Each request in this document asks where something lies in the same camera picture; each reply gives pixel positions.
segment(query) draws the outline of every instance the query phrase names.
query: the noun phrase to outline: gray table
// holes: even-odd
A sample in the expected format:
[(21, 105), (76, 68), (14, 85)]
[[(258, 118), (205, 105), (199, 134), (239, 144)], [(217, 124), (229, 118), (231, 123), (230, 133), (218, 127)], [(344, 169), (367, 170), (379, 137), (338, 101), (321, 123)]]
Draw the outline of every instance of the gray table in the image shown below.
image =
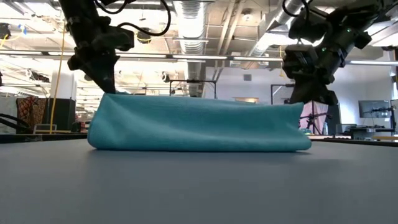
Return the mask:
[(97, 151), (0, 145), (0, 223), (398, 223), (398, 149)]

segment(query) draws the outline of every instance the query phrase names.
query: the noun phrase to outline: white wall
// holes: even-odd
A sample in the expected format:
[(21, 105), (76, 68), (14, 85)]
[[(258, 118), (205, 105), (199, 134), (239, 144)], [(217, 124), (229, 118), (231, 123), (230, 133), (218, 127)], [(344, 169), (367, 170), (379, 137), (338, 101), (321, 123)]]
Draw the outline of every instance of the white wall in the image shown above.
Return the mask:
[[(388, 60), (385, 55), (378, 60)], [(359, 118), (358, 100), (391, 100), (392, 83), (390, 67), (347, 65), (335, 73), (336, 80), (329, 89), (336, 92), (340, 101), (341, 122), (373, 125), (372, 119)], [(206, 78), (213, 77), (214, 68), (206, 68)], [(243, 81), (243, 74), (251, 74), (252, 81)], [(280, 70), (242, 70), (225, 68), (217, 83), (219, 100), (234, 100), (234, 97), (256, 97), (260, 103), (271, 103), (271, 84), (285, 84), (290, 80), (280, 76)], [(205, 88), (205, 98), (213, 98), (213, 89)], [(389, 127), (389, 121), (375, 118), (374, 123)]]

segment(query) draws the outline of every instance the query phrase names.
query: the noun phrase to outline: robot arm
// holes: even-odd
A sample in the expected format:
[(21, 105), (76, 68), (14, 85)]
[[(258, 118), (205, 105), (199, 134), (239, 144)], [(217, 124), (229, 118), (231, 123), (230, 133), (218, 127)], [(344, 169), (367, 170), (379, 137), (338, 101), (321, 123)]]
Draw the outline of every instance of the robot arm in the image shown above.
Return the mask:
[(318, 101), (328, 105), (338, 103), (327, 85), (334, 82), (333, 74), (344, 67), (345, 58), (357, 47), (363, 49), (372, 40), (365, 32), (377, 19), (398, 4), (395, 0), (357, 0), (327, 14), (314, 7), (303, 10), (289, 30), (291, 39), (310, 42), (323, 38), (320, 45), (289, 45), (283, 69), (295, 80), (290, 103)]
[[(154, 34), (143, 30), (134, 24), (124, 22), (116, 27), (110, 26), (111, 18), (99, 16), (95, 4), (107, 13), (117, 14), (127, 4), (135, 0), (125, 0), (123, 6), (116, 12), (107, 11), (98, 0), (59, 0), (67, 21), (67, 31), (76, 43), (75, 54), (68, 61), (70, 70), (82, 70), (104, 92), (115, 93), (114, 65), (119, 57), (116, 49), (128, 51), (134, 47), (133, 31), (123, 29), (122, 26), (133, 26), (149, 35), (163, 35), (170, 27), (170, 9), (164, 0), (160, 0), (167, 10), (169, 21), (165, 30)], [(101, 0), (105, 5), (116, 0)]]

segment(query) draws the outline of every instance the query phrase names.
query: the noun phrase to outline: teal towel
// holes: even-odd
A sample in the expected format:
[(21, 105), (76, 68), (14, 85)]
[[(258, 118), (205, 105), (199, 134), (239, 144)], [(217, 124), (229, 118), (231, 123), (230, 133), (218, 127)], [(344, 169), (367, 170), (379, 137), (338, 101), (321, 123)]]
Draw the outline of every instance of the teal towel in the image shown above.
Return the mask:
[(88, 142), (109, 150), (293, 152), (311, 146), (299, 131), (302, 110), (301, 103), (105, 94)]

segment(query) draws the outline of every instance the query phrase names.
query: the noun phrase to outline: monitor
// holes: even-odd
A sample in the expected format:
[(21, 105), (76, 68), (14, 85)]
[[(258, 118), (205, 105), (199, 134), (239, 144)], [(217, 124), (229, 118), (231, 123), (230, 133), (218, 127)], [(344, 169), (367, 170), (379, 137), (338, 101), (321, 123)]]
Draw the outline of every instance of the monitor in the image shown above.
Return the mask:
[(390, 112), (375, 111), (379, 109), (390, 108), (388, 100), (360, 100), (359, 102), (359, 117), (360, 118), (389, 118)]

